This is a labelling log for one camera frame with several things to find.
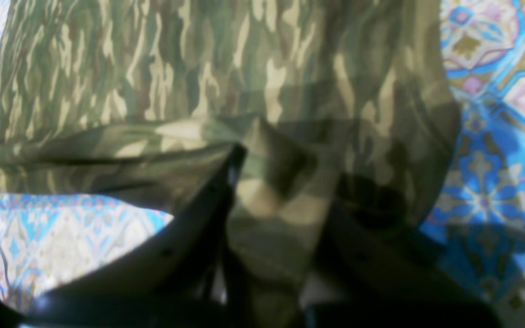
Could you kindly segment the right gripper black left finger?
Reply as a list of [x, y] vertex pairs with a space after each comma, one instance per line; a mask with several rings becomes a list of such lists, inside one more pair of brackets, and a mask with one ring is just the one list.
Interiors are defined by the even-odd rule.
[[20, 328], [229, 328], [220, 256], [239, 169], [235, 146], [160, 232], [127, 255], [39, 296]]

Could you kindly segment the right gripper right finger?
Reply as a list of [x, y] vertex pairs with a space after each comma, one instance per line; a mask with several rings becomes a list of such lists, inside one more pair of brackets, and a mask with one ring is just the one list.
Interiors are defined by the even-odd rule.
[[382, 208], [337, 200], [339, 174], [314, 177], [324, 224], [304, 285], [305, 328], [500, 328], [490, 307], [435, 268], [443, 248], [392, 218], [408, 204], [394, 188], [376, 189]]

